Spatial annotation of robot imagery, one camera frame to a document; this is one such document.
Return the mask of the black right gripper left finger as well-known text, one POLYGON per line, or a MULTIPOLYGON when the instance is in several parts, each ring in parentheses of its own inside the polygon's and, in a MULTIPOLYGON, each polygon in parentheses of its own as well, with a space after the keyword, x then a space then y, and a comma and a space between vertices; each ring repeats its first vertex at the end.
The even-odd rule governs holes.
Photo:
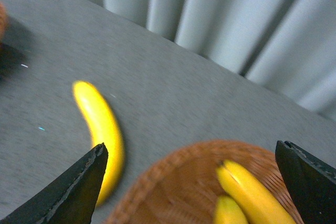
POLYGON ((108 161, 96 145, 1 223, 91 223, 108 161))

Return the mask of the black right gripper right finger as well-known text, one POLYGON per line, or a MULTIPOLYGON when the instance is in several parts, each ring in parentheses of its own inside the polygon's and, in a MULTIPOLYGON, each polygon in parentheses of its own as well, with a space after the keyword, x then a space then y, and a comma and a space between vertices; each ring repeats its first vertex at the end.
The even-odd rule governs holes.
POLYGON ((304 223, 335 223, 335 168, 290 141, 278 141, 276 163, 304 223))

